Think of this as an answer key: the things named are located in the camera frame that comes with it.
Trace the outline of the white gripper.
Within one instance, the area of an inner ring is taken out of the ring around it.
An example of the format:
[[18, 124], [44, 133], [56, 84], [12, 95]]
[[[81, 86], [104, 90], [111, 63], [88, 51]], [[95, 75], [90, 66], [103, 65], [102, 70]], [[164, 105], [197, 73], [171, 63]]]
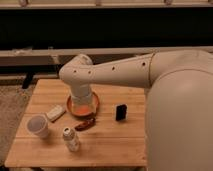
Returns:
[[73, 113], [92, 113], [92, 90], [89, 84], [72, 85], [71, 100]]

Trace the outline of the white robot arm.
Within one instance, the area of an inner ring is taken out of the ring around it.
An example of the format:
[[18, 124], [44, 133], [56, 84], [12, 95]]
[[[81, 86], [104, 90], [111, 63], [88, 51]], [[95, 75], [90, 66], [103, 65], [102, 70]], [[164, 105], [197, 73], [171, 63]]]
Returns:
[[78, 55], [59, 72], [77, 103], [92, 83], [148, 90], [148, 171], [213, 171], [213, 54], [179, 50], [94, 65]]

